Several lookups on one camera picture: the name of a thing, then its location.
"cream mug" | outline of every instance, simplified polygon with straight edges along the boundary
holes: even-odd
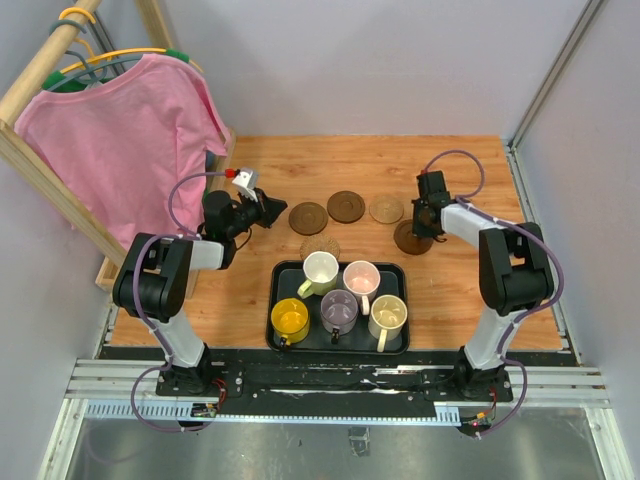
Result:
[[[298,296],[326,295],[336,287],[338,260],[327,252],[313,252],[302,264],[305,282],[298,288]]]
[[[347,265],[342,276],[344,287],[358,299],[360,311],[369,315],[370,305],[380,286],[380,272],[373,263],[358,260]]]
[[[394,295],[382,295],[371,305],[369,333],[378,339],[378,352],[383,352],[385,344],[400,335],[407,321],[407,306]]]

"wooden table surface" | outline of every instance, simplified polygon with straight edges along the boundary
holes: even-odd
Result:
[[[368,213],[376,195],[402,199],[404,218],[411,217],[416,175],[436,154],[466,149],[480,158],[487,174],[474,204],[495,216],[522,221],[515,188],[497,137],[460,136],[310,136],[239,138],[232,166],[254,168],[258,186],[289,208],[270,230],[253,228],[253,238],[228,270],[202,271],[194,296],[185,302],[195,332],[209,346],[265,347],[271,272],[278,262],[299,260],[306,238],[289,227],[291,208],[313,201],[326,206],[340,190],[353,190],[367,203],[358,222],[339,224],[329,218],[324,233],[340,243],[340,260],[364,259],[400,265],[408,283],[411,348],[459,348],[475,330],[483,302],[478,289],[478,254],[462,240],[447,236],[424,255],[402,253],[393,241],[396,225],[377,223]],[[479,180],[469,159],[451,155],[437,167],[452,194],[470,192]],[[230,183],[228,190],[233,191]],[[239,243],[245,237],[239,237]],[[154,345],[139,320],[120,311],[112,345]],[[527,319],[513,348],[559,349],[560,337],[551,312]]]

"cork coaster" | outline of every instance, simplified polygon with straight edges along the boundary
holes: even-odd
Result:
[[[289,213],[289,225],[300,235],[315,235],[324,230],[329,217],[327,211],[313,202],[296,205]]]
[[[404,215],[402,201],[392,195],[380,195],[373,199],[369,213],[376,222],[396,223]]]
[[[364,210],[364,200],[354,192],[334,193],[327,202],[329,215],[340,223],[353,223],[360,220]]]
[[[335,238],[324,233],[313,235],[300,245],[300,258],[304,260],[313,252],[328,252],[337,259],[340,257],[340,244]]]
[[[411,231],[412,228],[413,220],[400,222],[393,234],[393,239],[398,248],[404,253],[408,253],[409,255],[422,255],[433,245],[433,238],[418,238]]]

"wooden rack frame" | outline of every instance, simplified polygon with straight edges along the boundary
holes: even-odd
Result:
[[[93,13],[101,0],[78,0],[76,7]],[[174,45],[161,6],[157,0],[136,0],[136,6],[145,25],[149,38],[157,47],[169,48]],[[66,18],[84,25],[87,18],[80,13],[71,13]],[[38,93],[42,83],[60,61],[78,28],[72,25],[59,26],[44,42],[38,53],[11,85],[0,100],[0,156],[2,156],[20,175],[41,195],[43,195],[72,225],[84,233],[104,254],[105,262],[100,274],[108,272],[109,278],[100,286],[110,290],[115,275],[122,265],[126,251],[107,231],[93,214],[78,200],[67,186],[51,171],[42,159],[13,131],[13,126],[31,99]],[[235,146],[235,134],[228,154],[222,158],[216,168],[227,168]],[[214,179],[213,188],[221,184]],[[191,296],[197,272],[190,278],[187,296]]]

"white wall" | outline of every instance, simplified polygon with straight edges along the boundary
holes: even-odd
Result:
[[[520,149],[567,272],[584,359],[602,368],[640,473],[640,4],[608,2]]]
[[[164,3],[241,134],[508,137],[585,0]]]
[[[45,40],[66,1],[8,2],[0,15],[0,92]],[[0,477],[35,478],[76,357],[97,338],[101,257],[0,160]]]

